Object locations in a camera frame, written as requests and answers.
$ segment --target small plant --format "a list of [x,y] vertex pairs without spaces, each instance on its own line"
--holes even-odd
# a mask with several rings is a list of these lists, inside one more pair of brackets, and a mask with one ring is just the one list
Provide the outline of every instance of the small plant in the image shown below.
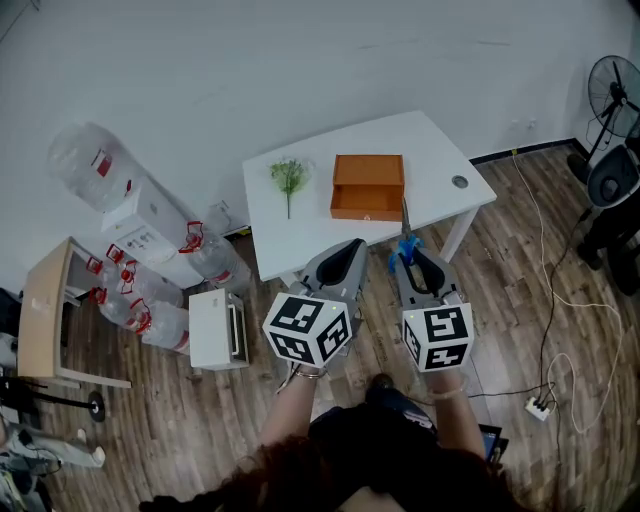
[[282,160],[269,167],[271,178],[276,182],[278,188],[287,196],[287,219],[291,218],[291,196],[305,186],[309,181],[309,170],[296,160]]

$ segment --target person's arm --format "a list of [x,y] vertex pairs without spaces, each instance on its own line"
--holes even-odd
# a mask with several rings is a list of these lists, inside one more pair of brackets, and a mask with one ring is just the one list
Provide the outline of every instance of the person's arm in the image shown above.
[[[460,389],[463,378],[457,370],[433,372],[427,376],[427,385],[438,394]],[[467,450],[485,458],[482,432],[476,421],[469,398],[464,391],[450,398],[436,400],[438,438],[443,448]]]
[[[301,373],[318,374],[318,368],[301,366]],[[264,446],[284,440],[290,435],[306,436],[311,422],[313,396],[318,379],[294,375],[276,396],[258,441]]]

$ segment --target plastic water bottle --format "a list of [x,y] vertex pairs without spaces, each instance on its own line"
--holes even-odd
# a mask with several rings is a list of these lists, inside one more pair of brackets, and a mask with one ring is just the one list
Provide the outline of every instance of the plastic water bottle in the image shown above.
[[226,238],[207,230],[202,222],[189,222],[186,241],[180,252],[216,288],[235,295],[242,295],[249,288],[251,270]]
[[182,306],[184,299],[180,288],[139,261],[127,260],[127,255],[122,249],[112,244],[107,251],[107,257],[117,268],[116,290],[129,302],[143,299],[148,306],[158,301],[168,302],[178,308]]
[[119,293],[99,287],[91,289],[89,300],[98,305],[107,320],[129,331],[138,331],[149,323],[151,315],[142,301],[132,305]]
[[100,281],[100,287],[110,292],[116,292],[120,283],[118,267],[113,263],[100,261],[91,256],[87,261],[87,270],[95,274]]
[[156,302],[150,310],[149,322],[138,330],[142,343],[188,354],[189,312],[166,302]]
[[49,147],[48,164],[67,189],[98,212],[122,203],[144,169],[104,128],[72,124]]

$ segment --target white desk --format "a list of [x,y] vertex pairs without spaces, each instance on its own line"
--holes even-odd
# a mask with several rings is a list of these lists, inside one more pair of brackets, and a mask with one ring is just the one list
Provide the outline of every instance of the white desk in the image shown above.
[[[458,215],[441,256],[449,261],[478,207],[496,194],[469,160],[424,115],[415,111],[357,124],[296,142],[242,164],[251,229],[263,281],[280,277],[290,284],[293,272],[328,247],[352,238],[374,244],[397,236],[400,222],[332,219],[329,212],[337,154],[399,154],[404,157],[405,199],[413,229]],[[283,157],[312,162],[312,177],[291,200],[273,183],[269,165]],[[456,175],[469,185],[453,185]]]

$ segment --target white box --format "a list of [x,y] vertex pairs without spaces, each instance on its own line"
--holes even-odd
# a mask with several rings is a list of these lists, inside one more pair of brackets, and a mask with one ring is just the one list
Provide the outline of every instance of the white box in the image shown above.
[[463,366],[474,337],[471,304],[402,312],[402,340],[421,372]]
[[187,220],[146,176],[120,206],[103,215],[102,233],[180,288],[202,282],[186,256],[178,253],[185,245]]
[[189,297],[191,366],[229,370],[249,366],[242,301],[224,289]]
[[288,293],[276,296],[262,329],[278,357],[316,368],[353,336],[344,302]]

